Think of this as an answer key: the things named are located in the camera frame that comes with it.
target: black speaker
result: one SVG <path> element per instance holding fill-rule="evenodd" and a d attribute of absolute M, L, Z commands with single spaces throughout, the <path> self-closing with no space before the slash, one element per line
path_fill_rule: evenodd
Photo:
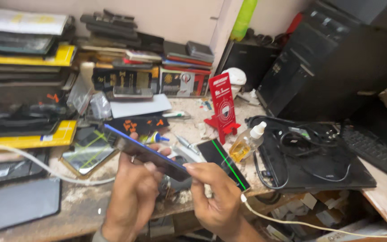
<path fill-rule="evenodd" d="M 228 41 L 222 59 L 216 70 L 216 74 L 237 67 L 244 71 L 247 82 L 245 91 L 257 89 L 268 69 L 276 60 L 281 49 L 274 45 L 261 47 L 253 39 L 248 41 Z"/>

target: green line on screen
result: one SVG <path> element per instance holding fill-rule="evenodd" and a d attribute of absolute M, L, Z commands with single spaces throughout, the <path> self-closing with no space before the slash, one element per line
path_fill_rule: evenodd
<path fill-rule="evenodd" d="M 229 164 L 229 162 L 226 160 L 225 156 L 222 154 L 222 151 L 219 150 L 218 146 L 216 145 L 215 141 L 212 140 L 213 144 L 215 145 L 216 149 L 218 149 L 219 153 L 221 154 L 222 158 L 225 160 L 225 162 L 228 164 L 229 168 L 231 169 L 232 173 L 234 173 L 235 177 L 237 178 L 237 180 L 240 182 L 240 184 L 243 186 L 243 188 L 246 190 L 246 187 L 244 186 L 244 184 L 241 182 L 241 180 L 238 178 L 238 175 L 235 174 L 234 170 L 232 169 L 231 165 Z"/>

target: yellow liquid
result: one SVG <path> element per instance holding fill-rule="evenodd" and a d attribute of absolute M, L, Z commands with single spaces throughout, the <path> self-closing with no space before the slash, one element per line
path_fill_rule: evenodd
<path fill-rule="evenodd" d="M 240 142 L 237 145 L 231 147 L 229 150 L 229 156 L 234 162 L 239 163 L 249 151 L 250 147 L 244 142 Z"/>

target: phone frame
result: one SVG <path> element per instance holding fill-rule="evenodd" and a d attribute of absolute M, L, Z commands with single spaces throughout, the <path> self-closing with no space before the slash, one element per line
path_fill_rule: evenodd
<path fill-rule="evenodd" d="M 160 154 L 159 152 L 157 151 L 154 151 L 152 150 L 151 148 L 149 148 L 148 146 L 146 145 L 143 145 L 142 143 L 138 142 L 137 140 L 134 140 L 132 139 L 131 137 L 129 137 L 128 135 L 120 132 L 119 130 L 113 128 L 112 126 L 108 125 L 108 124 L 104 124 L 104 127 L 115 132 L 116 134 L 120 135 L 121 137 L 123 137 L 124 139 L 126 139 L 128 142 L 131 142 L 131 144 L 133 144 L 134 146 L 144 150 L 145 152 L 149 153 L 149 154 L 152 154 L 152 155 L 155 155 L 157 156 L 158 158 L 162 159 L 164 162 L 166 162 L 168 165 L 172 166 L 173 168 L 176 168 L 177 170 L 179 170 L 181 173 L 183 173 L 184 175 L 184 178 L 182 179 L 176 179 L 175 177 L 172 177 L 171 175 L 165 173 L 165 175 L 171 177 L 172 179 L 175 179 L 176 181 L 184 181 L 188 178 L 191 177 L 191 175 L 189 175 L 189 173 L 186 171 L 186 168 L 182 165 L 180 165 L 179 163 L 169 159 L 168 157 Z"/>

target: keyboard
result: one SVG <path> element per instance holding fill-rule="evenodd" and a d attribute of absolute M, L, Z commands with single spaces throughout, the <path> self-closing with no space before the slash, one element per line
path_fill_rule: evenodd
<path fill-rule="evenodd" d="M 387 173 L 387 147 L 370 135 L 346 125 L 341 130 L 343 140 L 357 155 Z"/>

